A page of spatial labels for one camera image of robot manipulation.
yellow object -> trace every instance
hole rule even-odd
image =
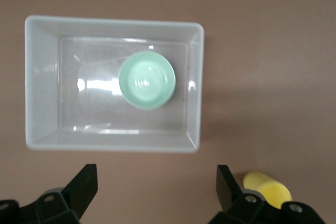
[[[260,192],[271,206],[278,209],[281,209],[282,203],[292,201],[286,186],[259,171],[247,173],[243,185],[246,189]]]

green bowl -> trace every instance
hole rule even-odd
[[[140,109],[156,109],[173,95],[176,77],[172,65],[161,54],[142,51],[131,55],[119,71],[122,95]]]

